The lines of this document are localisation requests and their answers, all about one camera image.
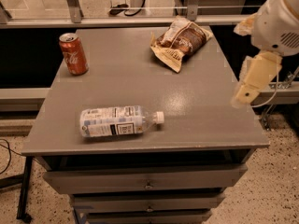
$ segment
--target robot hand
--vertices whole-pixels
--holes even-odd
[[[278,74],[282,57],[299,52],[299,0],[267,0],[235,32],[251,35],[252,45],[261,50],[243,62],[231,102],[240,107],[250,104]]]

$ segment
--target white bottle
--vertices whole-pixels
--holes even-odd
[[[83,137],[143,133],[161,123],[163,112],[151,113],[140,105],[85,109],[80,115],[80,132]]]

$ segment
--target table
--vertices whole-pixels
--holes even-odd
[[[268,146],[253,111],[230,106],[236,81],[217,40],[176,74],[150,49],[151,33],[166,30],[77,30],[90,70],[73,77],[62,62],[53,81],[22,154],[70,195],[78,223],[200,223]],[[124,105],[163,111],[165,123],[141,135],[80,136],[81,110]]]

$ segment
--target concrete floor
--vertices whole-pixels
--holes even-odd
[[[34,123],[22,122],[27,126]],[[251,156],[247,162],[249,170],[234,187],[224,191],[226,198],[212,210],[206,224],[299,223],[298,135],[286,114],[272,115],[270,125],[272,130],[265,133],[270,147],[258,149]],[[2,134],[1,138],[7,139],[13,150],[21,152],[26,136]],[[0,169],[6,166],[7,158],[7,152],[1,148]],[[24,157],[12,154],[9,168],[0,178],[21,173],[23,165]],[[34,161],[27,204],[27,213],[33,218],[31,223],[74,223],[68,197],[58,195],[43,180],[44,172]],[[16,220],[19,194],[20,185],[0,190],[0,223],[22,223]]]

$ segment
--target can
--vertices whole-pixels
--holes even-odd
[[[59,46],[63,52],[68,71],[79,76],[86,73],[89,65],[86,62],[84,49],[77,34],[63,34],[59,37]]]

